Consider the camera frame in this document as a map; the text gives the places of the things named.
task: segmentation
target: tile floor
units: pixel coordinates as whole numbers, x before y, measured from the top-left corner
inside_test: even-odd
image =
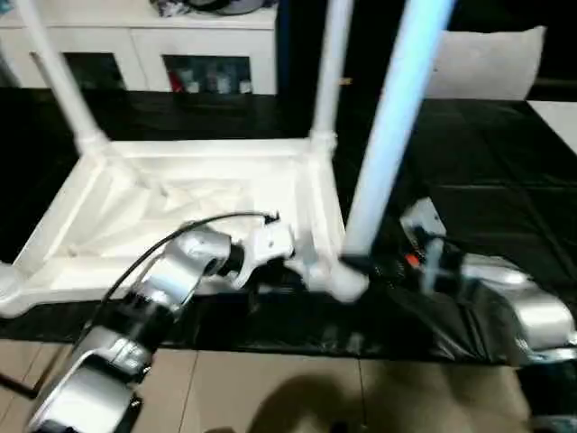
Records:
[[[0,371],[32,384],[56,349],[2,341]],[[501,367],[161,350],[140,394],[135,433],[528,431]],[[0,389],[0,432],[21,433],[30,407]]]

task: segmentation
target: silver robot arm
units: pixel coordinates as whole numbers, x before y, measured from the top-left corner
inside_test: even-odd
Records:
[[[170,241],[113,313],[78,342],[36,400],[25,431],[131,431],[142,406],[135,388],[200,281],[218,274],[239,288],[256,267],[293,253],[290,229],[280,221],[257,229],[243,244],[207,226]]]

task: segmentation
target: black tablecloth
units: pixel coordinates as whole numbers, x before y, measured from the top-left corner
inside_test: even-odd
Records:
[[[7,195],[0,214],[0,259],[10,262],[30,235],[76,155],[71,134],[48,91],[1,90],[5,108]],[[311,109],[276,97],[203,97],[95,92],[87,99],[114,140],[303,137]],[[343,95],[334,173],[346,216],[376,101]],[[430,195],[448,235],[472,250],[508,257],[577,313],[577,159],[524,102],[426,101],[403,161],[375,257],[394,249],[402,209]],[[462,339],[460,311],[431,305],[446,325],[400,307],[393,287],[373,287],[357,303],[323,295],[245,295],[197,299],[167,345],[390,359],[498,363]],[[0,336],[70,341],[92,303],[42,306],[5,320]],[[440,340],[456,342],[447,350]]]

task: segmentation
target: cabinet door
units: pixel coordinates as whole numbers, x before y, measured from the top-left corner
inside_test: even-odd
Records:
[[[132,30],[151,90],[276,93],[274,31]]]
[[[128,30],[51,28],[50,35],[82,88],[148,89]],[[25,29],[2,29],[0,41],[21,87],[49,85]]]

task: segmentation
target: light blue pole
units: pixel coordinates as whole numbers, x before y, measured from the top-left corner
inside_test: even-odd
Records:
[[[453,4],[454,0],[407,1],[346,226],[347,253],[371,250]]]

